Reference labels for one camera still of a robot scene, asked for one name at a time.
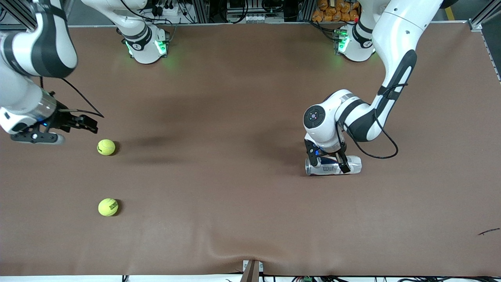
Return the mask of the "clear blue tennis ball can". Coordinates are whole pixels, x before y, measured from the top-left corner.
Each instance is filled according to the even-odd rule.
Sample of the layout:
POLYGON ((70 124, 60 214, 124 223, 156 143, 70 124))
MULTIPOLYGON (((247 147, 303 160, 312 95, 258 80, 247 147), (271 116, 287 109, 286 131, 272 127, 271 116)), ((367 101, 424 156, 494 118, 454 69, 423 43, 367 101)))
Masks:
POLYGON ((358 174, 362 170, 362 160, 358 156, 347 156, 350 171, 342 172, 335 157, 323 156, 317 157, 319 166, 315 167, 308 158, 305 159, 305 171, 307 175, 350 175, 358 174))

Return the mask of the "yellow tennis ball small logo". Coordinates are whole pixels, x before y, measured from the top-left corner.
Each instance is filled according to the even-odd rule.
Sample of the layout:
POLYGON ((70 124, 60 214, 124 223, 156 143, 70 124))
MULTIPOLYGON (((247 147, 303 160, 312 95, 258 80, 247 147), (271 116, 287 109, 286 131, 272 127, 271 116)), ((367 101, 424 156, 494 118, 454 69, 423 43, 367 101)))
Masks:
POLYGON ((114 141, 110 139, 102 139, 97 144, 97 151, 99 154, 104 156, 113 155, 116 150, 116 145, 114 141))

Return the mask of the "yellow tennis ball black lettering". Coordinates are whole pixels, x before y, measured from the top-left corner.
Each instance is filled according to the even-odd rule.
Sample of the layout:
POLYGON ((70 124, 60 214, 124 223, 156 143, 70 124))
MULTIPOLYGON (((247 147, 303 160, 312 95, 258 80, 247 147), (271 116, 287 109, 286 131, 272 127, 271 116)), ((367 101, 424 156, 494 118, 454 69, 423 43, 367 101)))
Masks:
POLYGON ((98 204, 98 212, 102 216, 113 216, 118 211, 119 204, 118 201, 113 198, 106 198, 100 201, 98 204))

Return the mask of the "brown table mat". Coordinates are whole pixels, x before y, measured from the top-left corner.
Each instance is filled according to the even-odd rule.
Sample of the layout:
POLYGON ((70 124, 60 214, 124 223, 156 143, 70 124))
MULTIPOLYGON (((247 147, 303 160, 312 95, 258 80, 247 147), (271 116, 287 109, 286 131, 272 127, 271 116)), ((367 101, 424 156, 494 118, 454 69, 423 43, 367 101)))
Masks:
POLYGON ((131 59, 111 27, 70 29, 68 80, 104 114, 61 146, 0 130, 0 275, 501 276, 501 84, 482 35, 434 23, 385 126, 392 159, 305 175, 305 110, 372 101, 378 56, 307 24, 181 26, 131 59), (98 153, 102 139, 113 155, 98 153), (113 216, 98 212, 113 198, 113 216))

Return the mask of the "grey table edge clamp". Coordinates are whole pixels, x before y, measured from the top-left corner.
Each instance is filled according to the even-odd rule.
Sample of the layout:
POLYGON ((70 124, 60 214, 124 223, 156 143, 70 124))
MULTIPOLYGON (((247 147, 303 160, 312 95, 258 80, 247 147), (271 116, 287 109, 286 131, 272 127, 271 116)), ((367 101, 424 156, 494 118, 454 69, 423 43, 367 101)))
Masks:
POLYGON ((240 282, 262 282, 263 263, 258 260, 243 261, 243 275, 240 282))

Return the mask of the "white power strip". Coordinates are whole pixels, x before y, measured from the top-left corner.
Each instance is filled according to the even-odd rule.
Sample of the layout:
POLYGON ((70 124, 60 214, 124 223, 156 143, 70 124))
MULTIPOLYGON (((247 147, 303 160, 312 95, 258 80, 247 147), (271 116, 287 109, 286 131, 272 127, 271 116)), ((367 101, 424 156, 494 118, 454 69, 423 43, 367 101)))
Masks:
POLYGON ((181 8, 178 0, 149 0, 150 14, 155 20, 175 22, 181 19, 181 8))

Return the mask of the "orange snack bags pile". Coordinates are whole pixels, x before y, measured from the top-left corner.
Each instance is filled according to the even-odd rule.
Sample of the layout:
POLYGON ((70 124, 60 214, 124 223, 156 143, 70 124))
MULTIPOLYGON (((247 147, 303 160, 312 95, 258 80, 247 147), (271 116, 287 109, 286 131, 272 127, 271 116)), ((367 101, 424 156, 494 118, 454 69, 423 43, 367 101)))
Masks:
POLYGON ((357 22, 361 5, 357 0, 315 0, 312 22, 357 22))

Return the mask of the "white terminal block device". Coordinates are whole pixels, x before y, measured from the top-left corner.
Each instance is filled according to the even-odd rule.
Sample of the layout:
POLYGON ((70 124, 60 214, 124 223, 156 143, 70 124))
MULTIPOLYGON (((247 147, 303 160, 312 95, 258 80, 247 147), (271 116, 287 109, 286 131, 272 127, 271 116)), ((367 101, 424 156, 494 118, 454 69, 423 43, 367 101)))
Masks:
POLYGON ((242 23, 242 24, 263 24, 268 20, 273 20, 275 14, 227 14, 227 21, 229 23, 242 23))

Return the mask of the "aluminium frame profile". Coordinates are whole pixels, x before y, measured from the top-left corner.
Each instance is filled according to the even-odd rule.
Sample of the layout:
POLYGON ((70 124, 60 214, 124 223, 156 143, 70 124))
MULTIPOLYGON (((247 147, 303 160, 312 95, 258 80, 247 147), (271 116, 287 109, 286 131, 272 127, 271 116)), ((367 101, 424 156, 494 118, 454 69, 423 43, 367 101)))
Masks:
POLYGON ((476 16, 469 18, 468 24, 471 32, 480 32, 483 23, 487 23, 499 15, 501 15, 501 0, 489 0, 476 16))
POLYGON ((0 31, 33 31, 36 17, 32 0, 0 0, 0 31))

